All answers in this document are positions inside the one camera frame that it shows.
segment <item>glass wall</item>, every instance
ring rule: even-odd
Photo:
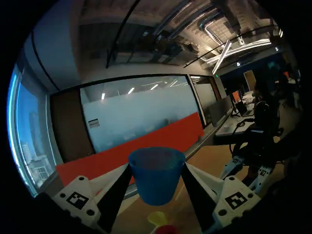
[[[15,66],[8,95],[8,134],[14,161],[33,196],[56,165],[48,133],[47,95],[26,67]]]
[[[185,76],[106,82],[82,88],[80,94],[96,152],[144,136],[198,112]]]
[[[212,120],[208,107],[217,102],[216,94],[213,91],[213,87],[208,76],[192,75],[190,77],[197,92],[200,104],[202,105],[206,123],[209,125]]]

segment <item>orange panel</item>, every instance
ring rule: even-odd
[[[235,92],[233,93],[233,97],[234,97],[235,102],[238,102],[238,100],[239,100],[238,91],[235,91]]]
[[[161,146],[185,152],[203,134],[199,114],[195,112],[168,126],[109,150],[57,165],[56,170],[64,186],[77,176],[83,175],[91,180],[127,163],[130,153],[139,148]]]

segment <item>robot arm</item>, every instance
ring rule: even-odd
[[[222,180],[188,163],[181,176],[203,233],[231,224],[260,200],[234,176]],[[93,180],[78,176],[53,200],[84,225],[110,233],[131,177],[129,164]]]

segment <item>sky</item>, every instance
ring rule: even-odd
[[[17,99],[17,128],[19,140],[20,142],[26,142],[28,144],[30,153],[32,157],[34,157],[35,149],[30,132],[29,114],[31,112],[38,113],[38,99],[22,84],[20,84],[19,88]]]

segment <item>exposed ductwork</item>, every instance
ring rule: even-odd
[[[205,12],[209,12],[214,10],[216,7],[213,4],[208,4],[206,6],[203,6],[196,12],[194,12],[192,15],[187,17],[173,32],[169,35],[168,40],[174,39],[180,32],[183,31],[188,25],[190,25],[192,22],[198,20],[200,17],[204,16]]]
[[[183,0],[180,2],[172,12],[170,12],[162,22],[158,25],[158,27],[154,30],[153,35],[158,35],[162,32],[163,28],[172,21],[177,15],[179,15],[182,11],[184,11],[187,7],[192,4],[189,0]]]
[[[220,38],[218,38],[217,35],[215,35],[209,28],[208,26],[210,24],[212,24],[213,22],[215,22],[218,19],[221,19],[222,17],[224,17],[224,14],[216,9],[212,12],[209,13],[209,15],[206,17],[206,19],[204,19],[200,24],[199,24],[199,28],[204,31],[215,43],[217,43],[219,46],[223,44],[223,42],[220,40]]]

